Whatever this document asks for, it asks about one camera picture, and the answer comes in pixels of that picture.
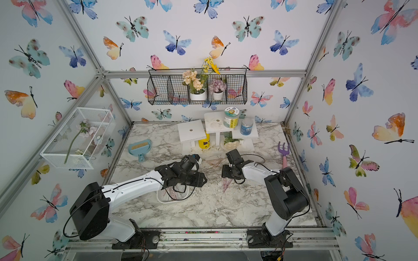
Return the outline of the white plastic storage box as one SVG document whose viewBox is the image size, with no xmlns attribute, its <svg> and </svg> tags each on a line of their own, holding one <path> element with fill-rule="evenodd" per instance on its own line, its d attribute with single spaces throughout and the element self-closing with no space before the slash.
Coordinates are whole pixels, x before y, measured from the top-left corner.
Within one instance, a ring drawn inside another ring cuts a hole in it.
<svg viewBox="0 0 418 261">
<path fill-rule="evenodd" d="M 192 194 L 192 189 L 188 185 L 182 184 L 179 174 L 172 170 L 173 174 L 163 184 L 167 184 L 166 188 L 157 191 L 156 197 L 158 202 L 162 204 L 172 204 L 177 201 L 184 201 Z"/>
</svg>

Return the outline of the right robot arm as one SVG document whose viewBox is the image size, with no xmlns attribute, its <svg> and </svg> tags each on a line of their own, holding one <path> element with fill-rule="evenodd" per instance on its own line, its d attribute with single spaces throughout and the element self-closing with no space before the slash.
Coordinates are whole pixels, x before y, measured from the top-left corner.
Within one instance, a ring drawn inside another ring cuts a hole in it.
<svg viewBox="0 0 418 261">
<path fill-rule="evenodd" d="M 302 211 L 310 207 L 306 190 L 290 167 L 280 170 L 269 169 L 262 163 L 244 160 L 235 149 L 226 153 L 228 165 L 222 167 L 222 177 L 229 179 L 255 181 L 267 188 L 273 212 L 260 229 L 247 231 L 250 249 L 291 248 L 288 241 L 291 232 L 288 224 Z"/>
</svg>

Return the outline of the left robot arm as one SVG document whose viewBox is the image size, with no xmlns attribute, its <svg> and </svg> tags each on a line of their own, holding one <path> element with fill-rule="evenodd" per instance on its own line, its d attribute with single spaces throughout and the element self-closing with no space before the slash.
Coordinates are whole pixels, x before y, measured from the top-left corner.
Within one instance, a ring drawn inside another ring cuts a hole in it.
<svg viewBox="0 0 418 261">
<path fill-rule="evenodd" d="M 199 170 L 201 162 L 197 154 L 186 155 L 178 162 L 160 165 L 122 183 L 87 185 L 69 211 L 69 219 L 78 233 L 76 238 L 82 241 L 96 237 L 115 239 L 112 248 L 116 250 L 144 248 L 146 236 L 136 222 L 114 216 L 113 210 L 140 196 L 169 187 L 203 187 L 207 178 Z"/>
</svg>

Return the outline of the pink triangle ruler small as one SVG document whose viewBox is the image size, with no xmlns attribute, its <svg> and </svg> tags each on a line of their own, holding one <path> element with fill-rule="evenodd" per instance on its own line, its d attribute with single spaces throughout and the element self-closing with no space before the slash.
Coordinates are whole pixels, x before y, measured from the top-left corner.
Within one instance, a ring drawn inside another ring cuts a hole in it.
<svg viewBox="0 0 418 261">
<path fill-rule="evenodd" d="M 223 183 L 222 183 L 223 193 L 226 192 L 226 190 L 228 189 L 228 187 L 230 186 L 230 184 L 231 184 L 232 181 L 233 181 L 233 179 L 223 178 Z"/>
</svg>

